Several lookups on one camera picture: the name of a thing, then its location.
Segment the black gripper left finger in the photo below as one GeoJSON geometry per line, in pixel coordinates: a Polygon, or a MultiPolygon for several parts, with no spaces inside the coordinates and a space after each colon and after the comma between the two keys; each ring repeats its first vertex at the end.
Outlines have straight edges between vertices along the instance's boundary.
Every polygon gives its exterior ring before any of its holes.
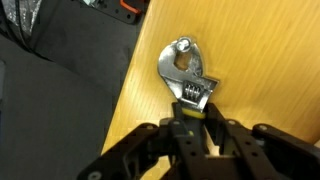
{"type": "Polygon", "coordinates": [[[201,136],[203,119],[172,104],[173,116],[158,124],[142,123],[83,168],[77,180],[134,180],[143,176],[162,156],[172,157],[174,133],[201,136]]]}

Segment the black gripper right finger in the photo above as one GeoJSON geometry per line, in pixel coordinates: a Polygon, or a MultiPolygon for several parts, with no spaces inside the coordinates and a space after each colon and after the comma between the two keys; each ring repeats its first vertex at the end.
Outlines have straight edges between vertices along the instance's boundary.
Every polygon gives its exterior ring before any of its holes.
{"type": "Polygon", "coordinates": [[[205,126],[220,155],[239,158],[261,176],[285,180],[320,180],[320,149],[265,123],[251,129],[226,119],[213,103],[205,107],[205,126]]]}

